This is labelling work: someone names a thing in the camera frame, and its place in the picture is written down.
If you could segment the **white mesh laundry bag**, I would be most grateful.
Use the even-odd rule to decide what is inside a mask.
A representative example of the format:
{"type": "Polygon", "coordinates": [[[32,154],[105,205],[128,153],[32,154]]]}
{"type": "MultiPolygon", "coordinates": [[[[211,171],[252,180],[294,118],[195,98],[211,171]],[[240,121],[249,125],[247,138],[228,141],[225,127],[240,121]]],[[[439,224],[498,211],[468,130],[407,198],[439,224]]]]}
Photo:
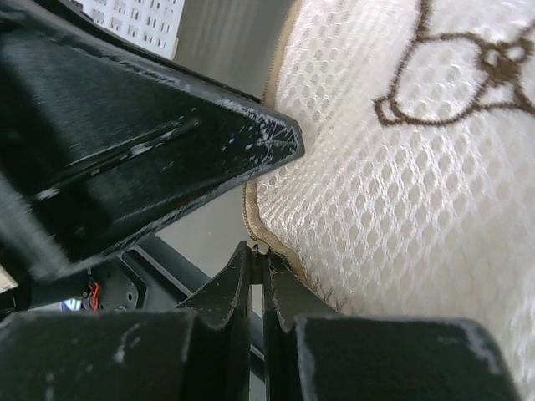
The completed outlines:
{"type": "Polygon", "coordinates": [[[478,321],[533,399],[533,2],[297,1],[263,102],[306,151],[250,234],[345,314],[478,321]]]}

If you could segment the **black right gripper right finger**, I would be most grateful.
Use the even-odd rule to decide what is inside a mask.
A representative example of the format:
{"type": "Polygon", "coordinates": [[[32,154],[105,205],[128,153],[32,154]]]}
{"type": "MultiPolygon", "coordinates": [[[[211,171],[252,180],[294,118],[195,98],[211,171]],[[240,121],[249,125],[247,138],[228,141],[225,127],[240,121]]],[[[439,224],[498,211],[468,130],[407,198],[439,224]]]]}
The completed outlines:
{"type": "Polygon", "coordinates": [[[517,400],[502,354],[466,319],[347,317],[262,258],[270,400],[517,400]]]}

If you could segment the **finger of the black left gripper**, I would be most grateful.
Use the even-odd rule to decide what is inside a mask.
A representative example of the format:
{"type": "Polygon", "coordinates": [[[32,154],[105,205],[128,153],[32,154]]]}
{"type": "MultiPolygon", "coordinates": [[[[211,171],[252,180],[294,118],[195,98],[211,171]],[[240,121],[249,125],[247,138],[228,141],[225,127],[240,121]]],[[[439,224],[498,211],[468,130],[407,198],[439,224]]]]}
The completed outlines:
{"type": "Polygon", "coordinates": [[[66,1],[1,4],[1,243],[36,280],[92,266],[304,151],[295,119],[66,1]]]}

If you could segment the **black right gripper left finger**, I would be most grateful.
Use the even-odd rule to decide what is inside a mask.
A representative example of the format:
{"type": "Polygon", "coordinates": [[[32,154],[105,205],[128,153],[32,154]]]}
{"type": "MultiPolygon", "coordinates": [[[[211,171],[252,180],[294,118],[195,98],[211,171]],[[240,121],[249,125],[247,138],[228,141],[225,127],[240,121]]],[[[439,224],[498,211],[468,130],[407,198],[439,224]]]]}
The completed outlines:
{"type": "Polygon", "coordinates": [[[1,325],[4,400],[245,400],[250,262],[163,312],[18,312],[1,325]]]}

